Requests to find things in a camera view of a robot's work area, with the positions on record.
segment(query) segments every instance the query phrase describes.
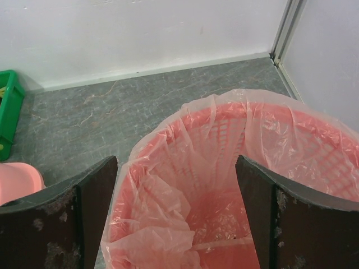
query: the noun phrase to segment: yellow object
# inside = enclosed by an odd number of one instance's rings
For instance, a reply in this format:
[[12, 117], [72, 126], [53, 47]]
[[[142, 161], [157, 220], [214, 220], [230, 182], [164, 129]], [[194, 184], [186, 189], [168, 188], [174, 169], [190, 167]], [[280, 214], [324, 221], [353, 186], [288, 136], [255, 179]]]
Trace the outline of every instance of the yellow object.
[[6, 90], [6, 86], [5, 86], [5, 87], [2, 87], [2, 88], [0, 89], [0, 98], [4, 98], [5, 90]]

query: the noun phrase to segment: plastic liner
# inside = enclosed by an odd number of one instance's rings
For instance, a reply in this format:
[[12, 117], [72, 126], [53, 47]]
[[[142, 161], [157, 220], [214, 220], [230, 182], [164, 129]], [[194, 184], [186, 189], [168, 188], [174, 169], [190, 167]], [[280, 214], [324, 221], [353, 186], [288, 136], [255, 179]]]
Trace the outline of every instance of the plastic liner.
[[121, 169], [102, 240], [107, 268], [259, 268], [238, 155], [359, 201], [358, 141], [338, 120], [269, 91], [232, 90], [183, 105]]

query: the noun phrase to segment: pink bowl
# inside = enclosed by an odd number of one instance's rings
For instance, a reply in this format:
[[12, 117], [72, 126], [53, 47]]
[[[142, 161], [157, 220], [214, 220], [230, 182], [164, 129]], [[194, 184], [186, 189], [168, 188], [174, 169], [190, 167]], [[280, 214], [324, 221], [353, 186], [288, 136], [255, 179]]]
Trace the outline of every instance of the pink bowl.
[[0, 164], [0, 205], [45, 188], [39, 171], [29, 164]]

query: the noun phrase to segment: metal frame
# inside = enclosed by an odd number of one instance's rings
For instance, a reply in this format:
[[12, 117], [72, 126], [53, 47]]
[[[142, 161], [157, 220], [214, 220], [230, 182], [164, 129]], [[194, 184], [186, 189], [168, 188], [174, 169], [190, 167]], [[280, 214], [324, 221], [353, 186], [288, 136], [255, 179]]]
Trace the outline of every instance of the metal frame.
[[283, 67], [282, 58], [284, 57], [290, 40], [293, 36], [295, 27], [298, 24], [303, 8], [307, 0], [288, 0], [277, 35], [274, 40], [273, 48], [270, 57], [277, 68], [277, 71], [283, 80], [291, 97], [302, 101], [296, 87], [288, 76], [288, 73]]

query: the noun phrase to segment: plastic bag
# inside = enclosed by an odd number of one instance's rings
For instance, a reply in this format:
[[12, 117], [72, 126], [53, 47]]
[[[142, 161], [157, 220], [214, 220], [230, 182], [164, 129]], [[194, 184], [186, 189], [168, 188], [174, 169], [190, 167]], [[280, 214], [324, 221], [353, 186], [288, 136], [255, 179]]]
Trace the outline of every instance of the plastic bag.
[[232, 90], [184, 105], [121, 169], [102, 240], [107, 268], [259, 268], [238, 155], [359, 201], [358, 141], [337, 120], [269, 91]]

